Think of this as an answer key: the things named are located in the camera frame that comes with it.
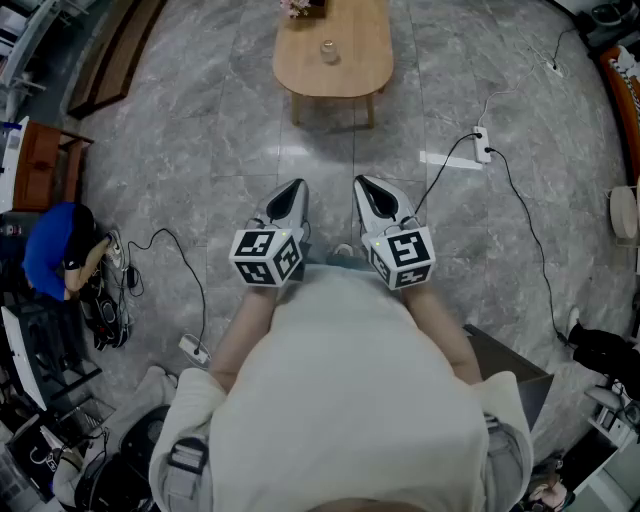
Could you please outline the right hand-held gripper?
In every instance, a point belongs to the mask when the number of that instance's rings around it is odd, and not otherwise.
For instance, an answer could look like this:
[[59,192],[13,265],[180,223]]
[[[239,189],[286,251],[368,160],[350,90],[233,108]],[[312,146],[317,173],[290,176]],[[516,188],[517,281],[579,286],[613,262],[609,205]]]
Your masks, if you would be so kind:
[[[413,216],[408,196],[388,181],[364,175],[355,178],[354,193],[367,259],[386,286],[397,291],[428,281],[436,262],[433,242],[428,227]],[[396,223],[370,234],[382,221]]]

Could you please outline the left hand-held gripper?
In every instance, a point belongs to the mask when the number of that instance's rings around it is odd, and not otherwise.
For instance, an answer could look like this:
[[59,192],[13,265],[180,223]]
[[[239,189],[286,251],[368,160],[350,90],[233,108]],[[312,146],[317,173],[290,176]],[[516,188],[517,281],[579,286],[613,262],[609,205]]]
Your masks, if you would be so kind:
[[259,203],[255,215],[236,231],[228,256],[246,285],[282,288],[289,281],[303,281],[307,211],[308,186],[302,178],[282,184]]

